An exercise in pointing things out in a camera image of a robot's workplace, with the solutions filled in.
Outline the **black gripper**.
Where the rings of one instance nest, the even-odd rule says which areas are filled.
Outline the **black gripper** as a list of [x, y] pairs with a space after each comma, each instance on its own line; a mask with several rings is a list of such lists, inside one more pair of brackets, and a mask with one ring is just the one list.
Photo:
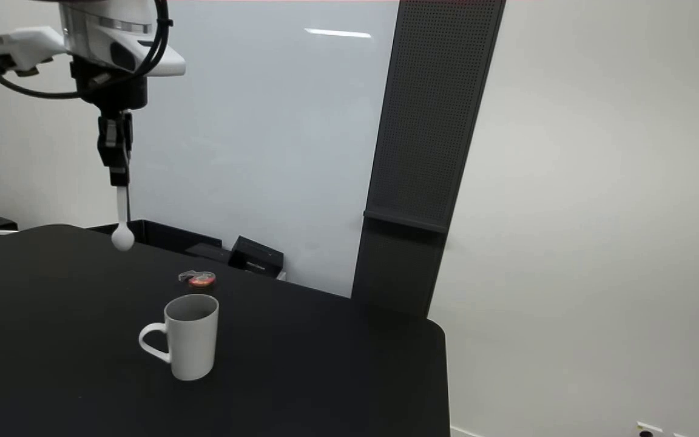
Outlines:
[[149, 105], [149, 80], [144, 75], [134, 75], [116, 69], [95, 67], [83, 58], [70, 61], [70, 75], [78, 85], [78, 95], [95, 105], [103, 115], [124, 112], [122, 115], [122, 143], [116, 122], [109, 118], [97, 120], [97, 153], [103, 166], [109, 171], [109, 183], [120, 187], [132, 184], [132, 112]]

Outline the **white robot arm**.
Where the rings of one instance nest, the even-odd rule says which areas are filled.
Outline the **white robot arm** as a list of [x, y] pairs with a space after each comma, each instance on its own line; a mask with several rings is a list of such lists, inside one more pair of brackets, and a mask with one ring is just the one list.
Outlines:
[[114, 187], [126, 187], [134, 110], [149, 105], [149, 80], [188, 74], [169, 46], [168, 0], [49, 0], [59, 5], [78, 98], [100, 110], [97, 153]]

